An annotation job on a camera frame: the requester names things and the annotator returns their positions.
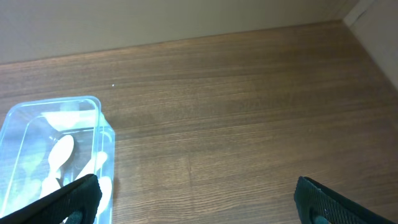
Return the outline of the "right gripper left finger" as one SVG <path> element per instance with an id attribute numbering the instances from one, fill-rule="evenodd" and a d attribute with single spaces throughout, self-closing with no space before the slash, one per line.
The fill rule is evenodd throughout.
<path id="1" fill-rule="evenodd" d="M 84 177 L 3 218 L 4 224 L 93 224 L 102 192 L 98 177 Z"/>

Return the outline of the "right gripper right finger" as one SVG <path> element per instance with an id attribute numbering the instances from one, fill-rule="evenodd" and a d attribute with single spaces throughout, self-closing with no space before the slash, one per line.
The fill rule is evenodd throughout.
<path id="1" fill-rule="evenodd" d="M 309 177 L 298 178 L 294 201 L 302 224 L 394 224 Z"/>

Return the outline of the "white spoon with long handle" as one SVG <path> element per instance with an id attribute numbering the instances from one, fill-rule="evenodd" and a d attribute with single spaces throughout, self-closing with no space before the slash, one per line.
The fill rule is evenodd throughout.
<path id="1" fill-rule="evenodd" d="M 98 179 L 99 187 L 102 192 L 101 200 L 96 212 L 96 217 L 100 216 L 108 207 L 113 192 L 113 181 L 110 177 L 104 176 Z"/>

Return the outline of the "yellow plastic spoon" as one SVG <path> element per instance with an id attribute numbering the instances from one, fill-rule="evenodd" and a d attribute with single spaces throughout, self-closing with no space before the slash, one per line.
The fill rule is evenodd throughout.
<path id="1" fill-rule="evenodd" d="M 108 155 L 105 152 L 98 152 L 95 157 L 92 157 L 88 163 L 84 166 L 81 172 L 76 176 L 76 180 L 84 177 L 88 174 L 96 174 L 96 172 L 102 168 L 103 164 L 108 159 Z"/>

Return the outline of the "white plastic spoon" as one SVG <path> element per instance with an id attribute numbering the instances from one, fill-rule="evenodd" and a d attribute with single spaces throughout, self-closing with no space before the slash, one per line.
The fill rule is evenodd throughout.
<path id="1" fill-rule="evenodd" d="M 43 198 L 60 188 L 61 167 L 70 158 L 74 147 L 74 139 L 71 135 L 60 138 L 49 153 L 48 163 L 50 171 L 42 182 L 39 198 Z"/>

